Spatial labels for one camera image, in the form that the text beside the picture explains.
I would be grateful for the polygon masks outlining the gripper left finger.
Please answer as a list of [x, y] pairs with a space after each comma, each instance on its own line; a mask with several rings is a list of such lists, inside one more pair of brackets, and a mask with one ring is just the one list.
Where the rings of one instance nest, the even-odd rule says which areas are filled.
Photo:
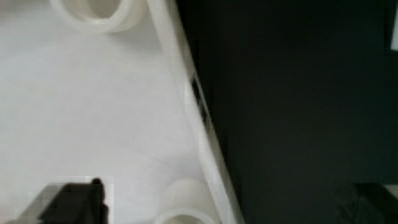
[[40, 224], [108, 224], [104, 185], [99, 178], [88, 183], [67, 183], [38, 215]]

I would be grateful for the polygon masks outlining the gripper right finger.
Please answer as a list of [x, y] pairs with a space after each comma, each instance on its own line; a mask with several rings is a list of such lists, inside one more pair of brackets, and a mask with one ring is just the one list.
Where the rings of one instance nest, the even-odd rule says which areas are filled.
[[398, 198], [378, 183], [344, 183], [335, 196], [335, 224], [398, 224]]

